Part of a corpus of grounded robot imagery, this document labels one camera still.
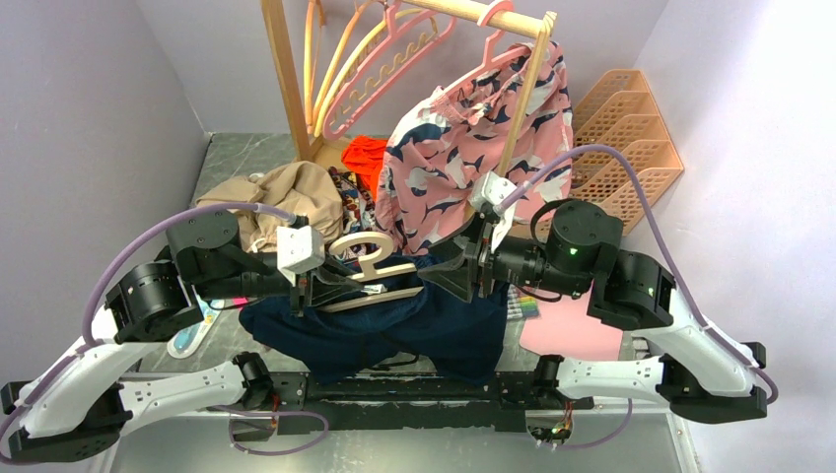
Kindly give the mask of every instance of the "hanger hook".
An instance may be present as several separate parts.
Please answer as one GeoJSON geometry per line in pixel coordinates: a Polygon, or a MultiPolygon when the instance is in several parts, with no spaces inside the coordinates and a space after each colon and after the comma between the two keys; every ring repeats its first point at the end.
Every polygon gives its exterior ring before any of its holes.
{"type": "Polygon", "coordinates": [[[383,5],[383,17],[386,20],[386,28],[389,34],[395,34],[397,31],[397,11],[400,8],[400,0],[393,0],[389,5],[389,0],[378,0],[383,5]]]}
{"type": "Polygon", "coordinates": [[[488,22],[494,18],[497,12],[513,12],[514,11],[514,2],[512,0],[494,0],[488,8],[479,15],[479,19],[476,20],[476,25],[480,27],[486,27],[488,22]]]}

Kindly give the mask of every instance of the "clothes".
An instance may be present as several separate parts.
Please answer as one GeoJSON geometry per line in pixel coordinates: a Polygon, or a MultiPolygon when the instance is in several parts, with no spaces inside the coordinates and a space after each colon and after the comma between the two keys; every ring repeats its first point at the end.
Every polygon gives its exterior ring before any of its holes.
{"type": "MultiPolygon", "coordinates": [[[[352,171],[328,168],[328,174],[342,198],[342,233],[369,232],[375,229],[375,199],[368,189],[360,184],[360,177],[352,171]]],[[[356,259],[371,252],[371,244],[357,244],[346,249],[337,259],[356,259]]]]}
{"type": "MultiPolygon", "coordinates": [[[[379,267],[412,262],[422,268],[432,256],[392,256],[379,267]]],[[[429,357],[439,374],[480,385],[494,376],[502,354],[508,286],[490,298],[465,304],[416,273],[385,278],[390,291],[423,286],[418,295],[335,313],[306,308],[291,315],[287,298],[246,307],[239,317],[252,338],[304,362],[319,382],[333,382],[370,368],[399,351],[429,357]]]]}
{"type": "Polygon", "coordinates": [[[360,135],[342,152],[342,164],[360,176],[363,186],[372,192],[373,199],[378,198],[378,180],[385,151],[386,140],[360,135]]]}
{"type": "MultiPolygon", "coordinates": [[[[397,124],[375,203],[380,230],[405,254],[424,252],[462,225],[473,184],[501,160],[527,60],[522,56],[474,80],[457,101],[436,89],[397,124]]],[[[572,109],[566,87],[562,50],[551,43],[506,173],[511,182],[523,182],[569,150],[572,109]]],[[[518,203],[518,221],[528,221],[544,201],[566,197],[570,171],[566,164],[535,185],[518,203]]]]}
{"type": "MultiPolygon", "coordinates": [[[[197,199],[196,206],[219,202],[260,202],[304,214],[325,242],[342,233],[342,200],[328,172],[314,163],[291,163],[262,177],[233,177],[197,199]]],[[[276,227],[285,226],[285,222],[265,214],[233,212],[238,216],[242,248],[275,251],[276,227]]]]}

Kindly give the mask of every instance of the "navy blue garment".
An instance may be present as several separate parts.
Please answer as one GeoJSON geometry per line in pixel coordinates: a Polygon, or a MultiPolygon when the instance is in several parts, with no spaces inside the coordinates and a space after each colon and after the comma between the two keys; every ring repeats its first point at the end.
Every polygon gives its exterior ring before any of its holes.
{"type": "MultiPolygon", "coordinates": [[[[422,268],[437,260],[391,256],[378,266],[405,262],[422,268]]],[[[303,317],[291,315],[287,298],[269,298],[245,307],[239,321],[257,342],[301,360],[322,383],[371,368],[401,351],[425,355],[440,375],[469,383],[483,384],[494,375],[505,336],[507,285],[497,285],[488,299],[474,296],[466,304],[415,273],[374,284],[389,291],[424,290],[412,298],[335,313],[309,307],[303,317]]]]}

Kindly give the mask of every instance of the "pink paper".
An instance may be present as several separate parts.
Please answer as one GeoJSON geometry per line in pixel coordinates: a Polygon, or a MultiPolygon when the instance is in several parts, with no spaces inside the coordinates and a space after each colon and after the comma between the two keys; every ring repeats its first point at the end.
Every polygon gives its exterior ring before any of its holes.
{"type": "Polygon", "coordinates": [[[623,332],[587,315],[590,293],[559,303],[537,301],[538,318],[525,322],[520,346],[537,355],[563,355],[592,362],[618,360],[623,332]]]}

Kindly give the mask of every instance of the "plastic file organizer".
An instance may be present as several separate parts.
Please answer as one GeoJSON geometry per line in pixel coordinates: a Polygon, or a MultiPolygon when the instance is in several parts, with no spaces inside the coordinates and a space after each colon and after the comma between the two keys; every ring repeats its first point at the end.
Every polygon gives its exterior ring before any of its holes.
{"type": "MultiPolygon", "coordinates": [[[[575,107],[575,146],[599,143],[620,151],[639,175],[651,205],[682,173],[641,71],[607,72],[575,107]]],[[[627,173],[604,153],[585,153],[573,165],[571,197],[600,206],[624,221],[627,235],[645,213],[627,173]]]]}

